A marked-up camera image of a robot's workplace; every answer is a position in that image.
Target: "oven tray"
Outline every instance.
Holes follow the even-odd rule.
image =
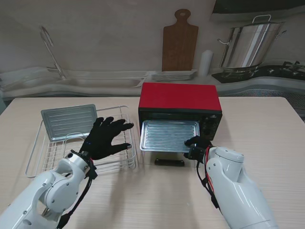
[[[197,121],[145,120],[142,124],[140,149],[152,152],[188,153],[184,142],[199,135]]]
[[[41,111],[42,119],[51,142],[69,137],[84,137],[90,133],[97,118],[94,104],[70,106]]]

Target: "stack of plates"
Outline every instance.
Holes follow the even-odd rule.
[[[196,70],[191,71],[168,71],[160,72],[152,75],[154,81],[181,81],[191,80],[196,75]]]

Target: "table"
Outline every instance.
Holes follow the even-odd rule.
[[[0,116],[0,212],[30,183],[24,175],[40,111],[95,104],[127,105],[135,123],[139,98],[19,98]],[[282,229],[305,228],[305,124],[284,98],[220,98],[223,118],[213,141],[245,156]],[[140,165],[101,174],[66,229],[225,229],[192,167]]]

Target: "stove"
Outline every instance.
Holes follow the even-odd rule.
[[[295,63],[285,61],[282,65],[265,65],[255,68],[224,70],[222,73],[212,74],[212,77],[221,83],[235,83],[263,76],[305,81],[305,66],[301,65],[299,61]]]

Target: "sink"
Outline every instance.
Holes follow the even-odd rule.
[[[79,87],[90,87],[90,88],[131,88],[140,87],[141,81],[144,78],[132,79],[132,78],[114,78],[114,79],[68,79],[59,82],[64,85],[79,86]]]

